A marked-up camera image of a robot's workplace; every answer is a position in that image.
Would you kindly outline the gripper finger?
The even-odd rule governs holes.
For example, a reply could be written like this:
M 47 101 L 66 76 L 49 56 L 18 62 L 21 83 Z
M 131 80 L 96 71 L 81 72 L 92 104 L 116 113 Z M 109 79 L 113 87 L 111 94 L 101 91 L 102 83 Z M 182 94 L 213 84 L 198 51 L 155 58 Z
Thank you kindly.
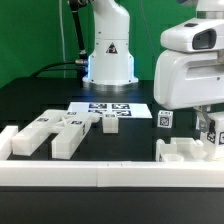
M 196 112 L 199 119 L 199 130 L 203 133 L 215 131 L 215 121 L 210 119 L 206 110 L 200 109 Z

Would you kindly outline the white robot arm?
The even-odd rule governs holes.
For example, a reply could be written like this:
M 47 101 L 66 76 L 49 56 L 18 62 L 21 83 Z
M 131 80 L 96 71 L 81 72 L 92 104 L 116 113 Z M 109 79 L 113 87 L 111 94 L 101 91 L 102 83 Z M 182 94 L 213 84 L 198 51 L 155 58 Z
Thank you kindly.
M 217 124 L 208 107 L 224 102 L 224 0 L 176 0 L 194 6 L 196 17 L 161 34 L 165 51 L 159 56 L 154 76 L 154 98 L 166 109 L 193 107 L 203 132 Z M 135 85 L 134 59 L 129 52 L 127 10 L 115 0 L 68 0 L 74 18 L 91 5 L 95 40 L 91 54 L 78 33 L 80 56 L 87 67 L 83 82 L 106 90 Z

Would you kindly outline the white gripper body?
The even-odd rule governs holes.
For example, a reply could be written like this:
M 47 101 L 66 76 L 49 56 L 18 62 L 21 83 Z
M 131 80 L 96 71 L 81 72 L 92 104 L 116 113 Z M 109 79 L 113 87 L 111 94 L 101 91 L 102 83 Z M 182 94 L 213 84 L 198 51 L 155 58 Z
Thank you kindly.
M 166 109 L 224 102 L 224 63 L 217 52 L 164 51 L 158 58 L 154 98 Z

